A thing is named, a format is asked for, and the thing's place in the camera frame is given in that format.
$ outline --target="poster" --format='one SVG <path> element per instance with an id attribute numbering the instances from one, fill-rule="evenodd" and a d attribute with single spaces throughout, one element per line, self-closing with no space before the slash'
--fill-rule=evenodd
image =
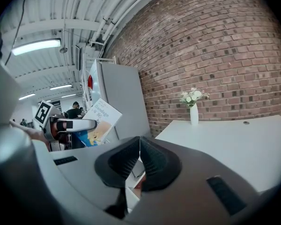
<path id="1" fill-rule="evenodd" d="M 83 119 L 96 120 L 98 125 L 93 131 L 81 131 L 75 135 L 87 147 L 98 146 L 116 125 L 122 114 L 101 98 L 91 107 Z"/>

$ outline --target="cable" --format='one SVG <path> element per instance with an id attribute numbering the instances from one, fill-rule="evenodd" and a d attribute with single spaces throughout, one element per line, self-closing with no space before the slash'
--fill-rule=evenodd
<path id="1" fill-rule="evenodd" d="M 81 36 L 81 35 L 78 35 L 78 34 L 76 34 L 76 33 L 73 33 L 73 32 L 71 32 L 71 31 L 69 31 L 69 30 L 65 30 L 65 32 L 72 33 L 72 34 L 74 34 L 74 35 L 76 35 L 76 36 L 79 36 L 79 37 L 82 37 L 82 38 L 88 40 L 88 38 L 83 37 L 83 36 Z"/>
<path id="2" fill-rule="evenodd" d="M 11 51 L 12 51 L 12 49 L 13 49 L 14 45 L 15 45 L 15 40 L 17 39 L 17 36 L 18 36 L 18 32 L 19 32 L 19 29 L 20 29 L 20 26 L 21 26 L 21 22 L 22 22 L 22 19 L 23 19 L 23 15 L 24 15 L 24 5 L 25 5 L 25 1 L 26 1 L 26 0 L 23 0 L 23 5 L 22 5 L 22 15 L 21 15 L 21 18 L 20 18 L 20 22 L 19 22 L 19 25 L 18 25 L 17 31 L 15 32 L 14 42 L 13 42 L 13 44 L 12 44 L 12 46 L 11 46 L 11 49 L 10 49 L 10 52 L 9 52 L 8 58 L 7 58 L 6 62 L 5 62 L 5 66 L 7 65 L 8 61 L 9 61 L 9 59 L 10 59 Z"/>

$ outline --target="printed sign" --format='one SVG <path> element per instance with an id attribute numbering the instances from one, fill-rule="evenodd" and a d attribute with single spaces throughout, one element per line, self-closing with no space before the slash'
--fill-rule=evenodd
<path id="1" fill-rule="evenodd" d="M 53 105 L 42 101 L 41 104 L 38 107 L 37 113 L 34 117 L 34 119 L 36 120 L 36 122 L 41 125 L 42 127 L 45 126 L 49 114 L 50 114 L 50 110 L 52 109 Z"/>
<path id="2" fill-rule="evenodd" d="M 94 131 L 81 131 L 75 134 L 87 147 L 100 145 L 121 116 L 118 110 L 100 98 L 83 117 L 96 120 L 97 128 Z"/>
<path id="3" fill-rule="evenodd" d="M 54 105 L 61 112 L 60 101 L 51 102 L 51 104 Z"/>

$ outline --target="white vase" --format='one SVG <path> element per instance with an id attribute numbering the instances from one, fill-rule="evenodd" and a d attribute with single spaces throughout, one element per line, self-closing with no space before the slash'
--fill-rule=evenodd
<path id="1" fill-rule="evenodd" d="M 199 113 L 198 113 L 198 107 L 195 103 L 194 106 L 190 108 L 190 115 L 191 115 L 191 124 L 192 126 L 196 126 L 199 123 Z"/>

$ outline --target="desk surface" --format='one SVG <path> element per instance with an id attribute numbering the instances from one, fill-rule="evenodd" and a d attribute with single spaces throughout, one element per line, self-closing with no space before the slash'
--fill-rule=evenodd
<path id="1" fill-rule="evenodd" d="M 258 191 L 281 181 L 281 116 L 236 120 L 172 121 L 156 139 L 205 152 Z"/>

